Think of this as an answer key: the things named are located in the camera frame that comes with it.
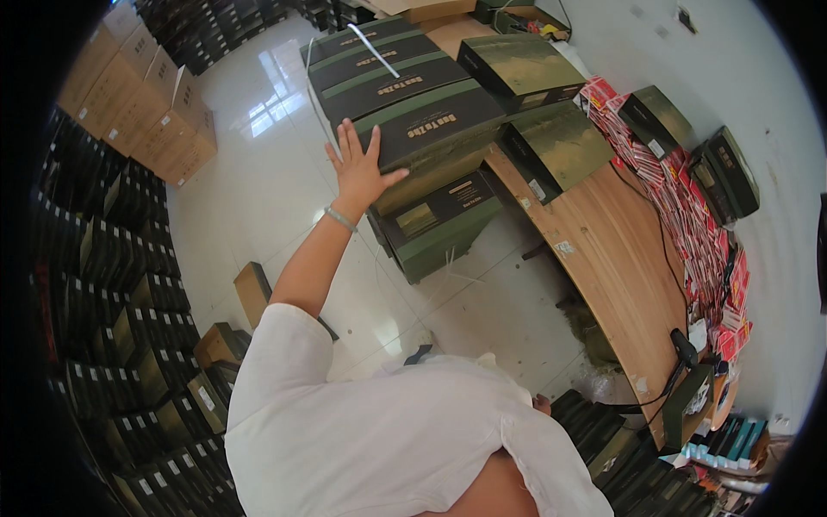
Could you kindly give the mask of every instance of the bracelet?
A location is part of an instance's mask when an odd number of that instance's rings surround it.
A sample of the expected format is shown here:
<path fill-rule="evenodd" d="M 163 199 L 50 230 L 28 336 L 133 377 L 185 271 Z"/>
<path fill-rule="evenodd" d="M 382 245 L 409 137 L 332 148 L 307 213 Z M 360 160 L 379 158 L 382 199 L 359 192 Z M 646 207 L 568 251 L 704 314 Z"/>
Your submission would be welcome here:
<path fill-rule="evenodd" d="M 359 229 L 357 227 L 353 226 L 353 224 L 348 221 L 345 216 L 331 208 L 330 205 L 324 207 L 324 212 L 330 217 L 336 219 L 342 226 L 350 230 L 352 233 L 359 233 Z"/>

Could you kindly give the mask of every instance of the sleeve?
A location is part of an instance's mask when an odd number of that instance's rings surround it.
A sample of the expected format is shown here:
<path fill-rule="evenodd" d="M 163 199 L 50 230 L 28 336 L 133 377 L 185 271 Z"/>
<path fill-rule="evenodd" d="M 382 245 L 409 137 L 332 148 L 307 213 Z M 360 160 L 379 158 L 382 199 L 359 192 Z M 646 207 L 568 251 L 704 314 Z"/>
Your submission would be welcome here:
<path fill-rule="evenodd" d="M 332 357 L 332 339 L 321 323 L 293 305 L 268 305 L 232 389 L 227 431 L 279 393 L 325 383 Z"/>

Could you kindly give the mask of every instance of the label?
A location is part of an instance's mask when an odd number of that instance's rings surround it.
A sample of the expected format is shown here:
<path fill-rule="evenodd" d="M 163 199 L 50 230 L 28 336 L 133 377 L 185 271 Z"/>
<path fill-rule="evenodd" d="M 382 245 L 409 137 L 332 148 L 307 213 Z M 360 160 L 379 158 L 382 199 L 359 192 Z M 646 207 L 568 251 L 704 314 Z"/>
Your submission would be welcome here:
<path fill-rule="evenodd" d="M 546 193 L 543 190 L 543 187 L 540 186 L 536 179 L 529 181 L 528 186 L 531 187 L 531 191 L 534 192 L 537 199 L 543 201 L 546 198 Z"/>
<path fill-rule="evenodd" d="M 150 484 L 146 482 L 146 479 L 142 479 L 138 481 L 141 484 L 141 488 L 144 489 L 144 493 L 147 495 L 152 495 L 152 489 L 150 488 Z"/>
<path fill-rule="evenodd" d="M 666 154 L 666 152 L 663 150 L 663 147 L 661 147 L 661 145 L 657 143 L 657 140 L 655 140 L 654 138 L 652 139 L 652 141 L 646 144 L 646 147 L 648 147 L 649 150 L 652 151 L 655 154 L 655 157 L 659 160 L 663 157 L 663 155 Z"/>

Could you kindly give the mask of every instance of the black and green box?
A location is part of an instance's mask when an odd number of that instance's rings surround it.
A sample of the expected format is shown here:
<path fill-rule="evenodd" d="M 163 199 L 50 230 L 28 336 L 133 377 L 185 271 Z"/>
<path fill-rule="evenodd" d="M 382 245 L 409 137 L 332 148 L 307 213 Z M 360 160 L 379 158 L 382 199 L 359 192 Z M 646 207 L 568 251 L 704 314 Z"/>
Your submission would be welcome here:
<path fill-rule="evenodd" d="M 384 39 L 400 32 L 408 32 L 414 29 L 410 23 L 405 21 L 401 16 L 382 18 L 381 20 L 374 20 L 372 22 L 363 23 L 358 26 L 362 34 L 370 42 Z M 314 65 L 319 61 L 324 61 L 334 55 L 350 49 L 361 48 L 365 49 L 365 44 L 362 43 L 359 36 L 350 29 L 325 36 L 313 41 L 313 48 L 310 50 L 310 64 Z M 302 61 L 305 64 L 308 62 L 308 46 L 301 48 Z"/>
<path fill-rule="evenodd" d="M 485 155 L 480 151 L 494 140 L 503 120 L 503 110 L 494 99 L 474 79 L 466 79 L 356 121 L 365 149 L 373 126 L 382 127 L 382 174 L 400 168 L 410 171 L 374 203 L 379 214 L 412 203 L 478 167 Z"/>
<path fill-rule="evenodd" d="M 589 118 L 568 101 L 512 120 L 500 142 L 542 204 L 550 203 L 614 156 Z"/>
<path fill-rule="evenodd" d="M 689 121 L 654 85 L 629 95 L 618 114 L 659 160 L 685 144 L 692 133 Z"/>
<path fill-rule="evenodd" d="M 380 218 L 379 225 L 413 284 L 464 255 L 501 208 L 485 176 L 476 171 Z"/>
<path fill-rule="evenodd" d="M 586 83 L 538 34 L 463 40 L 457 62 L 495 96 L 506 113 L 569 100 Z"/>
<path fill-rule="evenodd" d="M 373 45 L 376 52 L 389 65 L 439 50 L 439 47 L 421 31 L 394 34 L 374 41 Z M 369 49 L 360 45 L 310 65 L 308 75 L 310 84 L 319 96 L 321 92 L 336 84 L 384 67 Z"/>
<path fill-rule="evenodd" d="M 319 102 L 334 133 L 345 117 L 356 121 L 418 93 L 468 79 L 466 71 L 441 50 L 400 61 L 394 69 L 398 78 L 383 66 L 322 92 Z"/>

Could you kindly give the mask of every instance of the white shirt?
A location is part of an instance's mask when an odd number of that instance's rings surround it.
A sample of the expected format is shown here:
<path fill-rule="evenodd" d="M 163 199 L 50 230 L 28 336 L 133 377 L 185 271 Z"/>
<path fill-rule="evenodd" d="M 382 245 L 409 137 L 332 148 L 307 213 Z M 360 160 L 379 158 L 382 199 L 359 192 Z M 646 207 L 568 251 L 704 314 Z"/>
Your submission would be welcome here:
<path fill-rule="evenodd" d="M 272 304 L 238 372 L 227 460 L 248 517 L 444 512 L 505 448 L 541 517 L 612 515 L 562 427 L 497 371 L 441 356 L 327 383 L 330 335 Z"/>

